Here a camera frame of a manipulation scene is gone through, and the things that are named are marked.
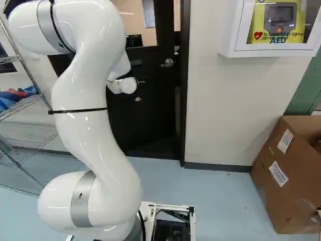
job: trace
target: aed cabinet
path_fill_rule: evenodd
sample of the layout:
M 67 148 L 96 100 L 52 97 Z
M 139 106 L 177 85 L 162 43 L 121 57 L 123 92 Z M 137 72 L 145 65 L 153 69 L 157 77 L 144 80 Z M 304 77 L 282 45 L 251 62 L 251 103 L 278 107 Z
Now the aed cabinet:
M 228 1 L 222 55 L 316 55 L 321 44 L 321 0 Z

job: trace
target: baseboard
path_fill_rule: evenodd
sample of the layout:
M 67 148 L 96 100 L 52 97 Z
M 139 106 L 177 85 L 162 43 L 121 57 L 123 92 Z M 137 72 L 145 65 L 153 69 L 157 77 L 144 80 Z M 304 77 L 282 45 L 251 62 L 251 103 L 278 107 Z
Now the baseboard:
M 249 173 L 251 171 L 252 167 L 251 166 L 211 164 L 211 163 L 185 162 L 184 168 L 197 169 L 197 170 L 212 170 L 212 171 Z

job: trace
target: cardboard box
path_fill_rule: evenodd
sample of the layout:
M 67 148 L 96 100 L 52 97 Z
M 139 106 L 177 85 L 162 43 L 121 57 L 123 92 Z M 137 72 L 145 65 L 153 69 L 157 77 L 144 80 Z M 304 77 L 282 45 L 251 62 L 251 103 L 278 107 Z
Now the cardboard box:
M 254 162 L 251 176 L 277 233 L 319 232 L 321 116 L 283 116 Z

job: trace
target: blue fabric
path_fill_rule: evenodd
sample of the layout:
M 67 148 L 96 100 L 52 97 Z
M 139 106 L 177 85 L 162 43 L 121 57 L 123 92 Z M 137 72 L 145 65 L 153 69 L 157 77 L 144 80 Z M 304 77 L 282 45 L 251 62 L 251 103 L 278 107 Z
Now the blue fabric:
M 34 94 L 37 94 L 37 90 L 33 85 L 25 89 L 0 91 L 0 112 Z

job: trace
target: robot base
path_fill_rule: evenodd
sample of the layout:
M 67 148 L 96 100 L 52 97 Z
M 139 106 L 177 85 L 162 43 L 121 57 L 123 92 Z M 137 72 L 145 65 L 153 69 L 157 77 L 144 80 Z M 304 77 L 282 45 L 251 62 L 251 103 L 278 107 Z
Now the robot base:
M 139 210 L 144 219 L 146 241 L 196 241 L 193 206 L 141 202 Z M 74 238 L 75 236 L 69 235 L 66 241 L 73 241 Z

